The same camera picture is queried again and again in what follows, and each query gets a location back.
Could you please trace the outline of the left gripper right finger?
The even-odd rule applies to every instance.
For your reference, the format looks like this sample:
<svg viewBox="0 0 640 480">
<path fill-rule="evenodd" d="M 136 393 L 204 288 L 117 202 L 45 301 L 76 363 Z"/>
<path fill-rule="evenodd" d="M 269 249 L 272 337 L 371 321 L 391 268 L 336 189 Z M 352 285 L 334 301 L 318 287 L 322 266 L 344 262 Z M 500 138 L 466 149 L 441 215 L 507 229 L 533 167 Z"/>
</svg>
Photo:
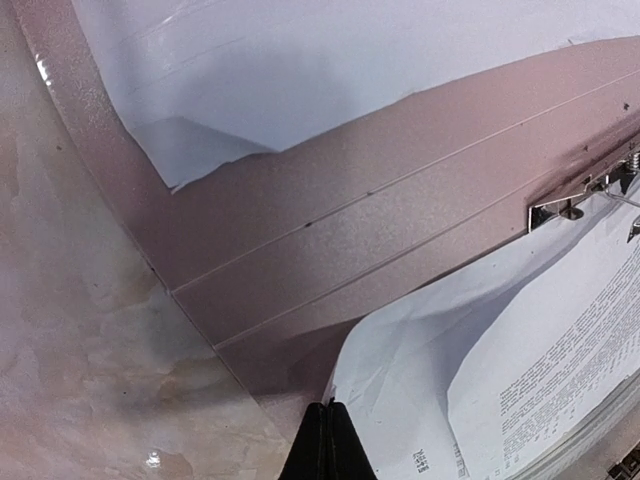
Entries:
<svg viewBox="0 0 640 480">
<path fill-rule="evenodd" d="M 328 405 L 327 474 L 333 480 L 376 480 L 346 406 Z"/>
</svg>

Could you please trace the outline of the remaining white paper stack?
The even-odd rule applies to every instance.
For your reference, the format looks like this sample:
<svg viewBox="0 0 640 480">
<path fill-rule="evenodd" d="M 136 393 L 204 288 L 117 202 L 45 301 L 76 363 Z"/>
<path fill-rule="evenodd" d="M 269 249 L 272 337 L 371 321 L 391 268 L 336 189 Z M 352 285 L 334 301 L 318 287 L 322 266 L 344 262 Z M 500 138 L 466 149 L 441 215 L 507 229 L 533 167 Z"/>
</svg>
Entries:
<svg viewBox="0 0 640 480">
<path fill-rule="evenodd" d="M 639 191 L 365 317 L 330 388 L 380 479 L 510 479 L 639 368 Z"/>
</svg>

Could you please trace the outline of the metal clip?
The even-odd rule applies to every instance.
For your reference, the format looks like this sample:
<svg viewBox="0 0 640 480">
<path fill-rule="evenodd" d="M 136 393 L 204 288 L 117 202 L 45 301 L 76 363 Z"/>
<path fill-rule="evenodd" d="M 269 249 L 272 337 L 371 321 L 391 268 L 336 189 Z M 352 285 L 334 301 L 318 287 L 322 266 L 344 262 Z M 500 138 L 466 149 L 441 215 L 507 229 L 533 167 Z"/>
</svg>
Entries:
<svg viewBox="0 0 640 480">
<path fill-rule="evenodd" d="M 531 233 L 549 220 L 562 217 L 571 221 L 584 216 L 580 207 L 594 195 L 634 208 L 639 202 L 629 196 L 632 183 L 639 178 L 639 136 L 623 140 L 592 160 L 586 167 L 549 184 L 527 205 L 526 231 Z"/>
</svg>

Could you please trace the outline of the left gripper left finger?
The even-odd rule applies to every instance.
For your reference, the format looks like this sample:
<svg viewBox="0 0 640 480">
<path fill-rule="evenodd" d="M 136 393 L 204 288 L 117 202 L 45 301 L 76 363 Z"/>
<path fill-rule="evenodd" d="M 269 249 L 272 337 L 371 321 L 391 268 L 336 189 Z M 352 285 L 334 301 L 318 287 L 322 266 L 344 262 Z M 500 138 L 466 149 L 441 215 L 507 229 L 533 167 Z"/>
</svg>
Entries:
<svg viewBox="0 0 640 480">
<path fill-rule="evenodd" d="M 327 407 L 307 406 L 279 480 L 322 480 L 327 478 Z"/>
</svg>

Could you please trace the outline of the white printed paper sheets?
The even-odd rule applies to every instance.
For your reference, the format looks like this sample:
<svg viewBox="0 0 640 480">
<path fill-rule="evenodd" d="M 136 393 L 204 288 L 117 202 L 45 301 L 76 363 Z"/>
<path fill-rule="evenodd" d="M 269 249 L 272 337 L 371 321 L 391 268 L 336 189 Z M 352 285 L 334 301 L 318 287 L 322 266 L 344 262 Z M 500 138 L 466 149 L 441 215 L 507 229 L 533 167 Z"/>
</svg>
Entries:
<svg viewBox="0 0 640 480">
<path fill-rule="evenodd" d="M 77 1 L 106 92 L 179 189 L 406 96 L 589 41 L 635 1 Z"/>
</svg>

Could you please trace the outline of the translucent grey plastic sheet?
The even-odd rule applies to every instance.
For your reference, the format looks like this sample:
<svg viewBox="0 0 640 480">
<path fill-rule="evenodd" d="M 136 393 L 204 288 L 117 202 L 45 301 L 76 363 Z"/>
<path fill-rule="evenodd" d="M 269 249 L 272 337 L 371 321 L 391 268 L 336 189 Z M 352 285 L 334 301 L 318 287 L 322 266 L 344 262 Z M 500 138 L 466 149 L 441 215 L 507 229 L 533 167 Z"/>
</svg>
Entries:
<svg viewBox="0 0 640 480">
<path fill-rule="evenodd" d="M 639 133 L 639 41 L 602 40 L 412 95 L 174 194 L 117 119 L 72 4 L 13 8 L 107 203 L 286 437 L 359 318 L 522 234 L 529 201 Z"/>
</svg>

